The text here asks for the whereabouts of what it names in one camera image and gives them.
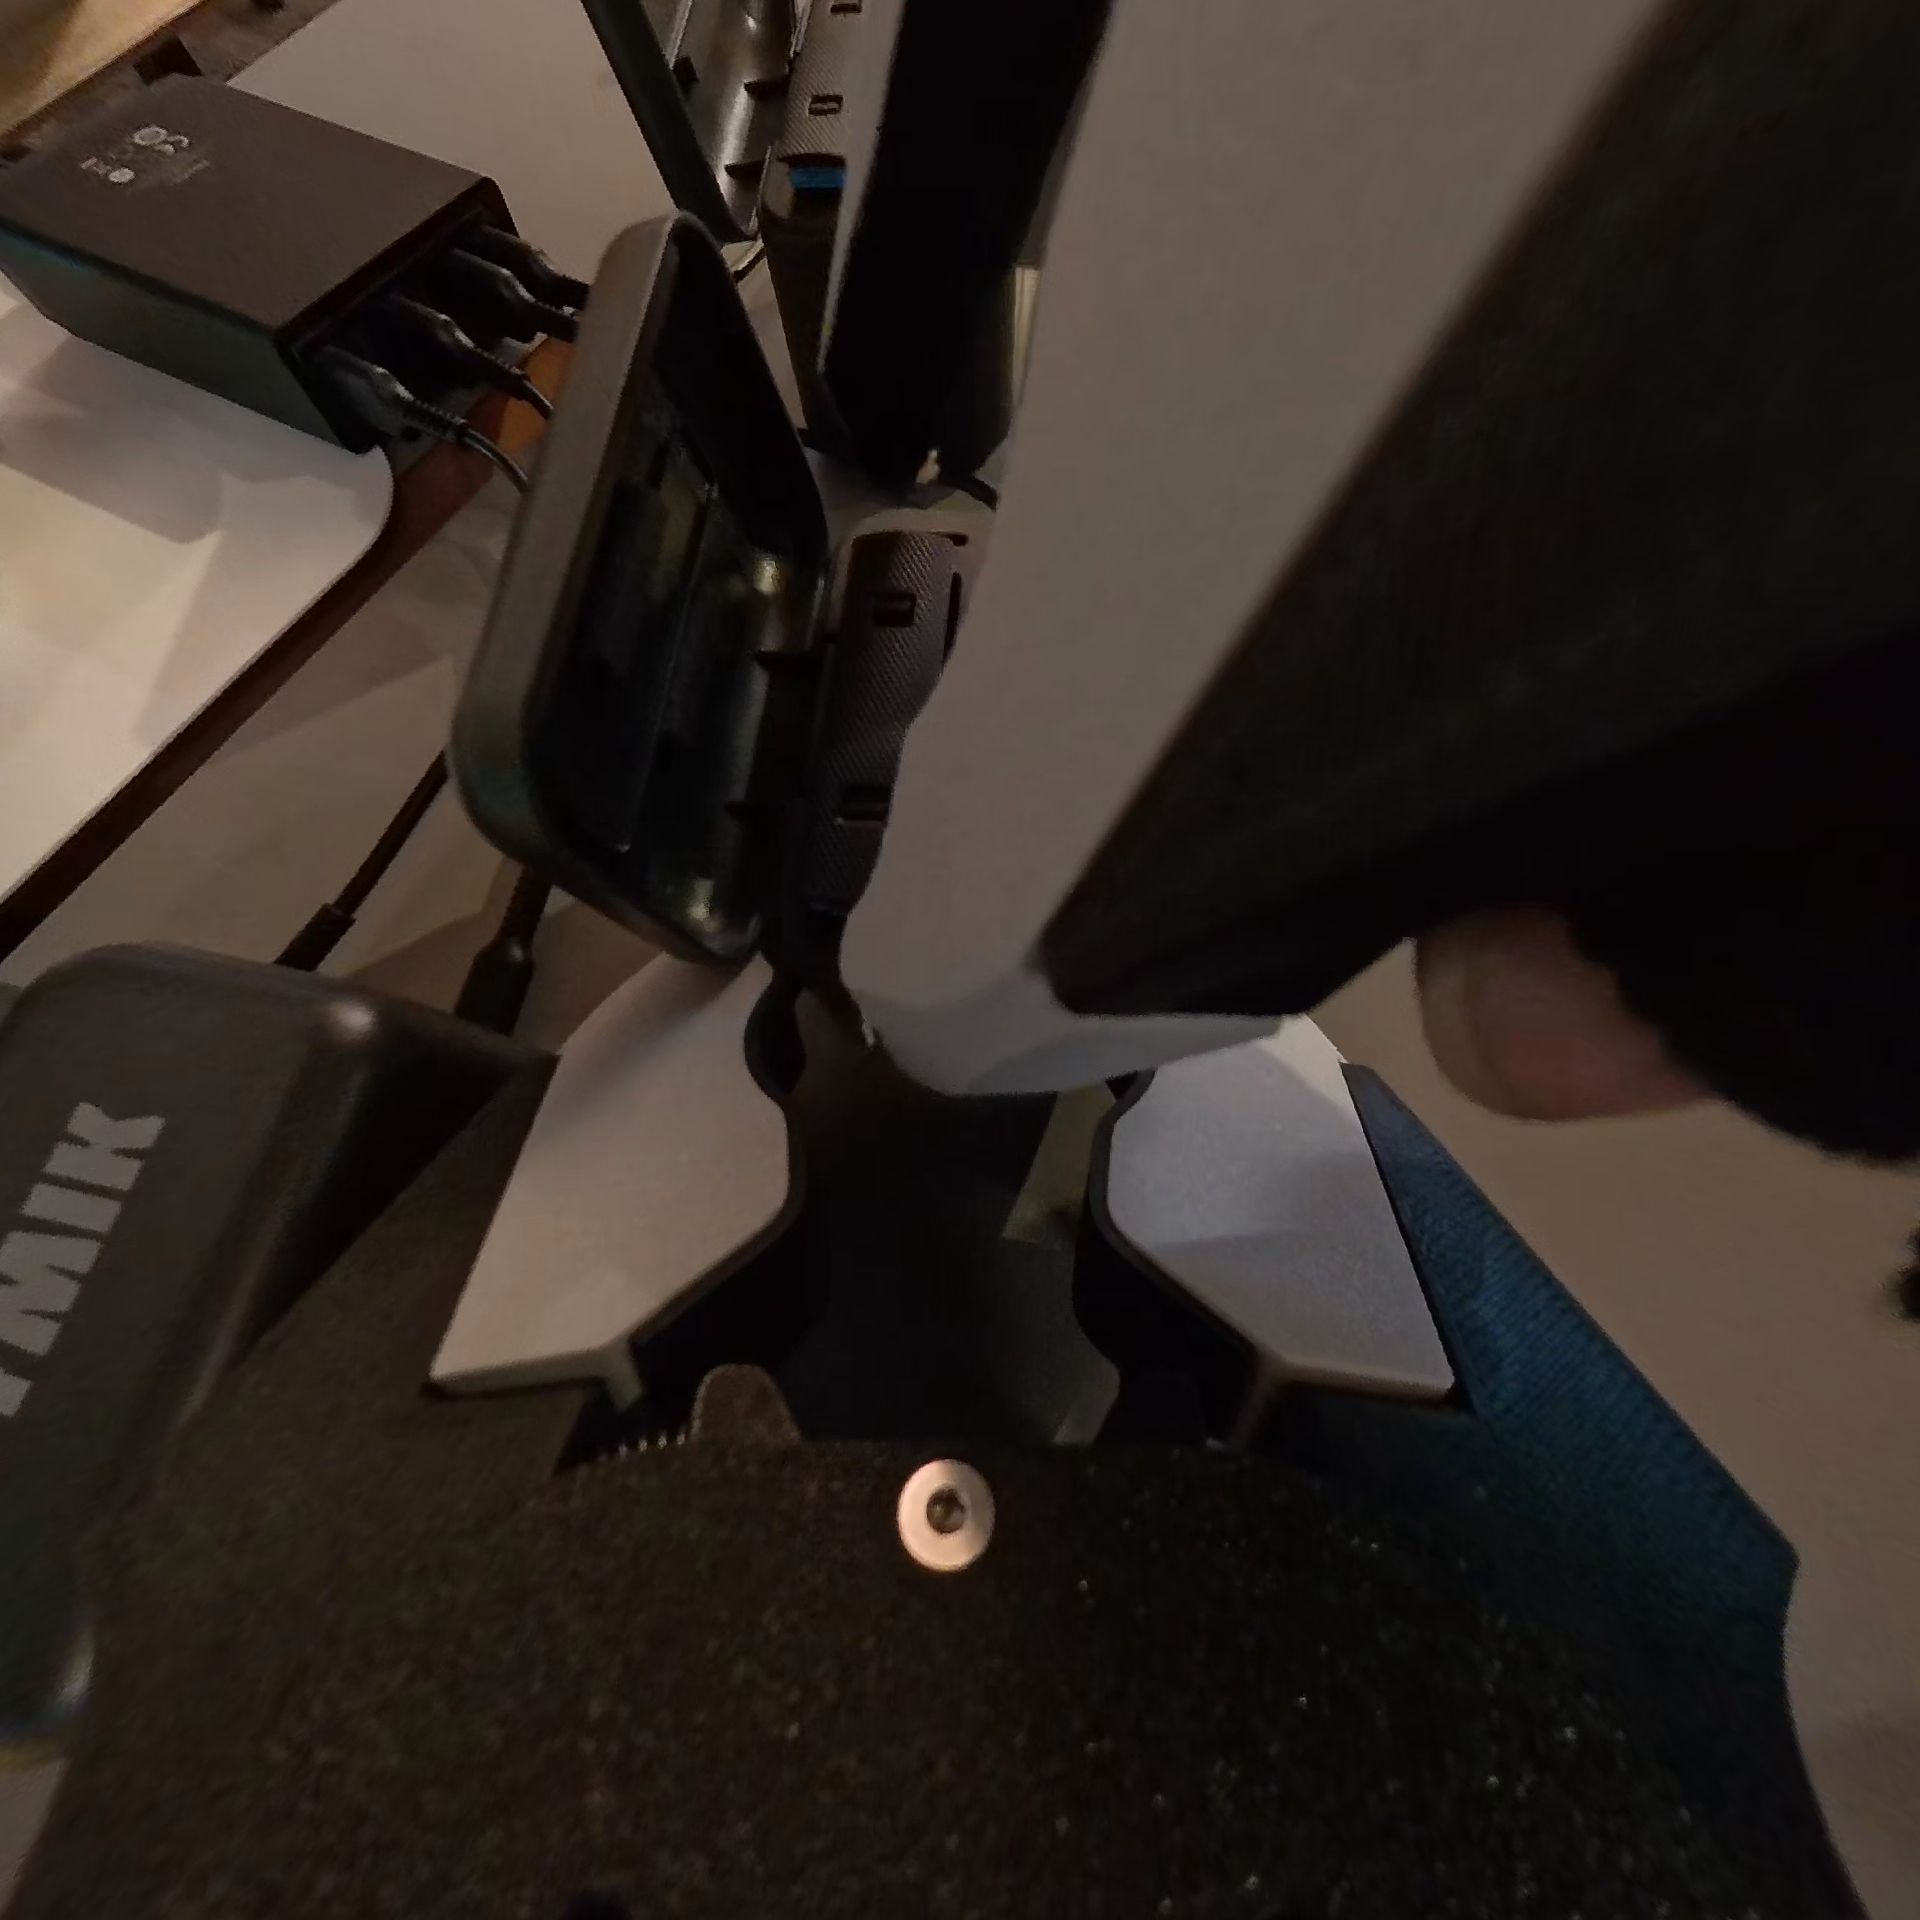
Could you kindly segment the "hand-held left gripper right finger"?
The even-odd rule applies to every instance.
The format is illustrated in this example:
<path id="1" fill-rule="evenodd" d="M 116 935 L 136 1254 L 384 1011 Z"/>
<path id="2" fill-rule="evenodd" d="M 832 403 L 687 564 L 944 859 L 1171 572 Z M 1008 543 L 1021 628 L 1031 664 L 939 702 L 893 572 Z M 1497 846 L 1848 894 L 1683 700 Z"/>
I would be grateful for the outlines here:
<path id="1" fill-rule="evenodd" d="M 1453 1391 L 1346 1060 L 1307 1016 L 1130 1093 L 1088 1220 L 1261 1385 L 1413 1403 Z"/>

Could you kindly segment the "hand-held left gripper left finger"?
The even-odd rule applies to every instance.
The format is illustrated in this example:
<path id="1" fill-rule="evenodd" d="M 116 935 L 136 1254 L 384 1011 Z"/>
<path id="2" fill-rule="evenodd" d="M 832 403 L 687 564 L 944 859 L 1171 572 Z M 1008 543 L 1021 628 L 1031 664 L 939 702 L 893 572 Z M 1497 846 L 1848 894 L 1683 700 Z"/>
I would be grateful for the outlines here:
<path id="1" fill-rule="evenodd" d="M 640 1344 L 794 1215 L 785 1103 L 749 1060 L 773 971 L 637 971 L 563 1043 L 429 1361 L 452 1397 L 640 1397 Z"/>

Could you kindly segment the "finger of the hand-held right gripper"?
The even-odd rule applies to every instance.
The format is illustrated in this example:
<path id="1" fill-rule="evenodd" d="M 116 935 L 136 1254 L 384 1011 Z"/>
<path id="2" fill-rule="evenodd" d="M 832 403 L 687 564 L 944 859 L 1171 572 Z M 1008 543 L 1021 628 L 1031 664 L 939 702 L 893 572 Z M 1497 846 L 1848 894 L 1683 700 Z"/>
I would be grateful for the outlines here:
<path id="1" fill-rule="evenodd" d="M 892 1060 L 1045 1093 L 1235 1047 L 1084 1016 L 1041 935 L 1658 4 L 1116 4 L 1012 449 L 841 948 Z"/>

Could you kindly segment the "dark lidded battery charging case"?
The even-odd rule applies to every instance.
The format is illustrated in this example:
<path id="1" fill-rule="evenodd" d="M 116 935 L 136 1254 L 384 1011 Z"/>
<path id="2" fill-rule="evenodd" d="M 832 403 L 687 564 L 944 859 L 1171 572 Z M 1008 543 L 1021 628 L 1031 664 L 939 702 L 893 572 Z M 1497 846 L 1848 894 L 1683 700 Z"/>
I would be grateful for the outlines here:
<path id="1" fill-rule="evenodd" d="M 674 953 L 832 984 L 840 955 L 789 963 L 785 885 L 834 572 L 929 517 L 988 548 L 981 512 L 837 536 L 722 248 L 688 214 L 619 232 L 451 724 L 474 824 Z"/>

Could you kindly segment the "person's right hand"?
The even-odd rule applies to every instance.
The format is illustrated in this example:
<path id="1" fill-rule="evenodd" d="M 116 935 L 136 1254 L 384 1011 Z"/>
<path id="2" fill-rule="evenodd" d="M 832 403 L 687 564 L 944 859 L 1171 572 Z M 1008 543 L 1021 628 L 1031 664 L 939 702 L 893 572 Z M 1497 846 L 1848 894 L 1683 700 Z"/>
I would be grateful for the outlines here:
<path id="1" fill-rule="evenodd" d="M 1429 931 L 1413 974 L 1439 1069 L 1488 1113 L 1625 1120 L 1713 1101 L 1555 911 L 1497 907 Z"/>

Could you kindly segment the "black charger with white lettering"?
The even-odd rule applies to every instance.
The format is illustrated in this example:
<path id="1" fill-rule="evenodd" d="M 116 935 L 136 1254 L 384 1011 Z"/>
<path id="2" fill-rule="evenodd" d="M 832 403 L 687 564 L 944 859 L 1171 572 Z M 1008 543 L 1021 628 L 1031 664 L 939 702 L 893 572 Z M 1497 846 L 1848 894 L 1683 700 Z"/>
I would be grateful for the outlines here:
<path id="1" fill-rule="evenodd" d="M 3 1724 L 89 1689 L 89 1533 L 211 1389 L 538 1054 L 328 976 L 154 943 L 3 1029 Z"/>

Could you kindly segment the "white board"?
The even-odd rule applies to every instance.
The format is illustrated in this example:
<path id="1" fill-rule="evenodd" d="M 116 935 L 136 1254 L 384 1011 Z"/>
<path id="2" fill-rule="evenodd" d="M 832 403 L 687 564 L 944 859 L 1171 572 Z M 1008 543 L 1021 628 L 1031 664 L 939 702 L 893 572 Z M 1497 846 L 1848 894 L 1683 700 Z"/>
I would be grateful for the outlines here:
<path id="1" fill-rule="evenodd" d="M 482 489 L 482 452 L 395 472 L 79 343 L 8 286 L 4 953 Z"/>

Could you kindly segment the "black multi-port USB charger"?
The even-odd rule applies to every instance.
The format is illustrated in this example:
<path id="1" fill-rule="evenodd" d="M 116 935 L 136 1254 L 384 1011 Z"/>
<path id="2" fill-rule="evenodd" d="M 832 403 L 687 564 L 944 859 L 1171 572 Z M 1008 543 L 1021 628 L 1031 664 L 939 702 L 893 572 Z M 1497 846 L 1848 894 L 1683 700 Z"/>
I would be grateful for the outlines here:
<path id="1" fill-rule="evenodd" d="M 8 286 L 67 335 L 311 438 L 371 449 L 319 367 L 376 300 L 492 227 L 459 164 L 172 76 L 4 164 Z"/>

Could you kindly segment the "light wooden board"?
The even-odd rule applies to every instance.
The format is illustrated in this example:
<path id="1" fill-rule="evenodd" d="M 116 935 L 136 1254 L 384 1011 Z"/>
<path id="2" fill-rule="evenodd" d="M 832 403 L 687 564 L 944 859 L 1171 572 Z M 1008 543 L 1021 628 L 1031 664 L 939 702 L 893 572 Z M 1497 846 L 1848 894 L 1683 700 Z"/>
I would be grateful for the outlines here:
<path id="1" fill-rule="evenodd" d="M 329 3 L 4 3 L 3 148 L 175 73 L 232 79 Z"/>

